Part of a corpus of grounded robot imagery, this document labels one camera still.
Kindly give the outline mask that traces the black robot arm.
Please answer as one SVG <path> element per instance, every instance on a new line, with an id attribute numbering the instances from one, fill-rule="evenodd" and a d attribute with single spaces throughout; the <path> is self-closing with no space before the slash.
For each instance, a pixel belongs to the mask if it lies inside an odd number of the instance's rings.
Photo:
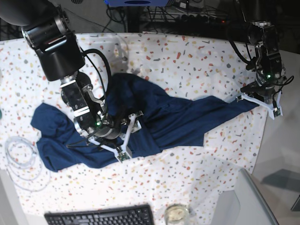
<path id="1" fill-rule="evenodd" d="M 244 32 L 245 44 L 251 44 L 255 50 L 255 56 L 248 59 L 241 54 L 232 38 L 231 22 L 226 31 L 228 41 L 239 59 L 246 64 L 246 69 L 255 73 L 255 80 L 240 91 L 245 97 L 259 100 L 260 104 L 278 106 L 283 87 L 290 84 L 293 78 L 285 76 L 271 5 L 267 0 L 235 0 L 233 6 Z"/>
<path id="2" fill-rule="evenodd" d="M 82 136 L 129 140 L 137 116 L 109 116 L 107 97 L 112 73 L 108 60 L 97 49 L 83 51 L 80 48 L 61 7 L 47 0 L 3 0 L 0 16 L 7 23 L 21 27 L 22 35 L 38 56 L 47 80 L 61 81 L 62 99 L 73 109 L 75 127 Z M 103 86 L 101 98 L 94 96 L 89 77 L 80 72 L 92 53 L 103 60 L 107 72 L 108 84 Z"/>

